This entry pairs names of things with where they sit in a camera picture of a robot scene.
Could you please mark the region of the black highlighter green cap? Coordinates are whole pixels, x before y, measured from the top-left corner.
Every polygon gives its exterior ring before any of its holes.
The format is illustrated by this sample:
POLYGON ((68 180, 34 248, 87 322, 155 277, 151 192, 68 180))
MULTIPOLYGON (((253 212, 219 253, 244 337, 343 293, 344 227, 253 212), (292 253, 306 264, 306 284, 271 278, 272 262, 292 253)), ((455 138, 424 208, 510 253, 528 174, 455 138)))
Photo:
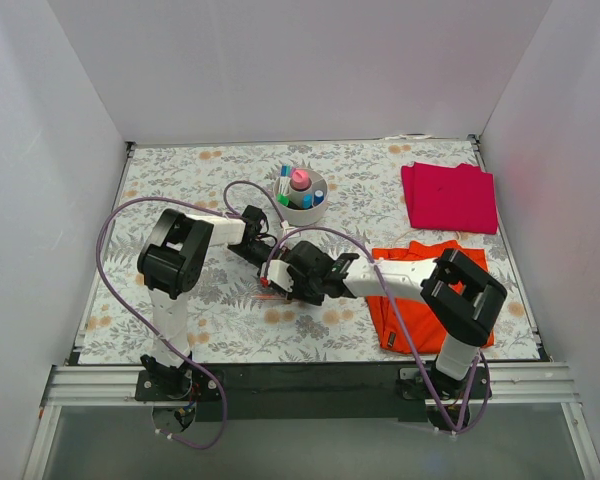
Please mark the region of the black highlighter green cap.
POLYGON ((281 204, 282 206, 284 206, 286 208, 293 209, 293 210, 301 210, 301 207, 298 206, 297 204, 295 204, 293 201, 291 201, 288 196, 278 194, 276 199, 279 204, 281 204))

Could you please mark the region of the black highlighter blue cap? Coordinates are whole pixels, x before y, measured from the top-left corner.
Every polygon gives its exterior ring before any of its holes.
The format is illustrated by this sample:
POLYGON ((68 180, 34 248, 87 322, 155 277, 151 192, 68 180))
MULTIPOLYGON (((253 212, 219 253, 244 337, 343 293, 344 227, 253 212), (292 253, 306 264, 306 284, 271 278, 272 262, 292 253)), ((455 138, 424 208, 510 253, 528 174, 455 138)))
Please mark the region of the black highlighter blue cap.
POLYGON ((314 206, 314 197, 312 195, 305 195, 302 200, 302 208, 310 209, 314 206))

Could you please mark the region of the white marker teal cap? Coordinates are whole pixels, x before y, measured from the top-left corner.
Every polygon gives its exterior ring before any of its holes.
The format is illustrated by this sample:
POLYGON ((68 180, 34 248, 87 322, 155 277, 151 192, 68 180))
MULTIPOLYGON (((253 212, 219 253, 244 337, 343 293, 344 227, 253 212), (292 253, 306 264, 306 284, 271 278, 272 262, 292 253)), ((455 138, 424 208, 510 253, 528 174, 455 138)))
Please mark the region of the white marker teal cap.
POLYGON ((291 178, 289 176, 282 176, 279 179, 279 190, 278 190, 279 194, 282 194, 282 195, 288 194, 290 180, 291 180, 291 178))

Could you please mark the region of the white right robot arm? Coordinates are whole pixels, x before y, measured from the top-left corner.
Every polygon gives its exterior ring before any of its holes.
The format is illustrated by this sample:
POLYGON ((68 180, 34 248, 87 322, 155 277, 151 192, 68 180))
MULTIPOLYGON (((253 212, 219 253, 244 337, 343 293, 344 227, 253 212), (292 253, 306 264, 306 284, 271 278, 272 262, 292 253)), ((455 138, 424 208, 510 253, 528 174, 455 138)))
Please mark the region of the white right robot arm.
POLYGON ((344 253, 333 259, 307 241, 264 265, 263 283, 288 299, 321 305, 325 298, 363 298, 380 346, 436 357, 434 389, 455 397, 492 331, 507 297, 478 251, 451 244, 377 249, 371 258, 344 253))

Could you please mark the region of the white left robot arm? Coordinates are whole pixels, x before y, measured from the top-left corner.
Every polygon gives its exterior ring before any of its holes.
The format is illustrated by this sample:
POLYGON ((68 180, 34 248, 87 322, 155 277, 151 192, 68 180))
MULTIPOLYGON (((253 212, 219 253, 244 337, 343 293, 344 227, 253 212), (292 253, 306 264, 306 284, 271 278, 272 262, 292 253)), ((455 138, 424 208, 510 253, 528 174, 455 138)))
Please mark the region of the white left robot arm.
POLYGON ((266 215, 254 206, 236 218, 188 216, 174 209, 164 210, 159 217, 137 261, 152 305, 151 325, 159 332, 152 352, 143 355, 141 363, 168 398, 180 400, 192 390, 187 364, 191 358, 188 300, 208 249, 226 246, 259 267, 271 252, 262 239, 266 225, 266 215))

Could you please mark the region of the pink capped glue bottle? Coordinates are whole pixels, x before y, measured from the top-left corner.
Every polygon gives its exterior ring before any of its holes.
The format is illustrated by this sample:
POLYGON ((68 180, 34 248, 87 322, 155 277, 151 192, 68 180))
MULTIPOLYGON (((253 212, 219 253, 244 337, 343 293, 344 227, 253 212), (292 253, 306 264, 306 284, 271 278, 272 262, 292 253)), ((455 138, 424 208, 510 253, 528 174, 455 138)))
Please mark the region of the pink capped glue bottle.
POLYGON ((307 170, 294 169, 290 177, 290 192, 308 194, 311 191, 312 180, 307 170))

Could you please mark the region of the blue capped small jar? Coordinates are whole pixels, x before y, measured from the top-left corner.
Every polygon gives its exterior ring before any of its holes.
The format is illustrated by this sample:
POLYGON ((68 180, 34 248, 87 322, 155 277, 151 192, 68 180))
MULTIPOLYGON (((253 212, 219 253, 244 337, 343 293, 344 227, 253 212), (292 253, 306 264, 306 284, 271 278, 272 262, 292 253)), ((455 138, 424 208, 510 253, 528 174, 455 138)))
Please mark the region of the blue capped small jar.
POLYGON ((320 205, 325 199, 325 192, 323 190, 315 190, 313 193, 313 205, 320 205))

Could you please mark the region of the white round desk organizer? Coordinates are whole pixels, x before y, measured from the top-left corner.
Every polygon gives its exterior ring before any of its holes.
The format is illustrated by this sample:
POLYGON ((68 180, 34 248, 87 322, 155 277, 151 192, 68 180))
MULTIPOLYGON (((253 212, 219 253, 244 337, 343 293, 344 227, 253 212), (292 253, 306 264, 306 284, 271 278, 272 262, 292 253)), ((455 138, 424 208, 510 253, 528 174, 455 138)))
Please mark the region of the white round desk organizer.
POLYGON ((308 194, 294 194, 294 193, 290 192, 290 187, 289 187, 288 194, 285 196, 288 196, 291 201, 293 201, 295 204, 300 206, 301 210, 289 209, 278 203, 276 197, 279 194, 278 193, 279 179, 281 178, 281 176, 279 176, 274 183, 273 193, 274 193, 275 206, 279 208, 282 218, 284 220, 286 220, 290 225, 292 225, 292 226, 309 226, 309 225, 316 224, 319 220, 321 220, 324 217, 324 215, 327 211, 327 208, 328 208, 329 187, 327 185, 326 179, 318 172, 307 169, 307 168, 299 168, 299 169, 308 171, 308 173, 311 177, 311 180, 312 180, 311 191, 308 194), (305 195, 313 196, 313 193, 315 190, 323 190, 325 192, 324 201, 318 206, 313 206, 310 209, 303 209, 302 208, 303 197, 305 195))

